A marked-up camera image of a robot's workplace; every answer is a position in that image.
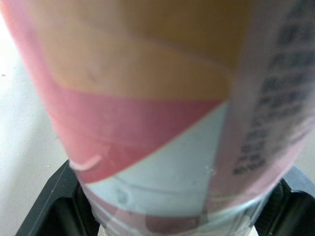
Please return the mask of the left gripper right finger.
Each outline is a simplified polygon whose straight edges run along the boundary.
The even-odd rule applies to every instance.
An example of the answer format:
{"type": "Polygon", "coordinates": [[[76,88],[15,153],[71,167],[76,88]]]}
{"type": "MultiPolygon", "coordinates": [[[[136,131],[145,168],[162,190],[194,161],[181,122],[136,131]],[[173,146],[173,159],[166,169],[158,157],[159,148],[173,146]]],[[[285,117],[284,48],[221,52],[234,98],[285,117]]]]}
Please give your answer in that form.
{"type": "Polygon", "coordinates": [[[289,236],[293,227],[288,222],[293,193],[286,181],[280,181],[270,194],[255,228],[260,236],[289,236]]]}

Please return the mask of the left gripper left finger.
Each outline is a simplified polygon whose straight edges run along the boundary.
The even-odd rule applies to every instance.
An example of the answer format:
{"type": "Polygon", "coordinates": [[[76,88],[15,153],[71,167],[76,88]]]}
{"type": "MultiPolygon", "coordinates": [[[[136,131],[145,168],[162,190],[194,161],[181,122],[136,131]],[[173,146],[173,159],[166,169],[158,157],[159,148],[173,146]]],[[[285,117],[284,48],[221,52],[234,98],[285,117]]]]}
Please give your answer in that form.
{"type": "Polygon", "coordinates": [[[91,205],[78,183],[74,191],[74,202],[87,236],[97,236],[100,224],[95,219],[91,205]]]}

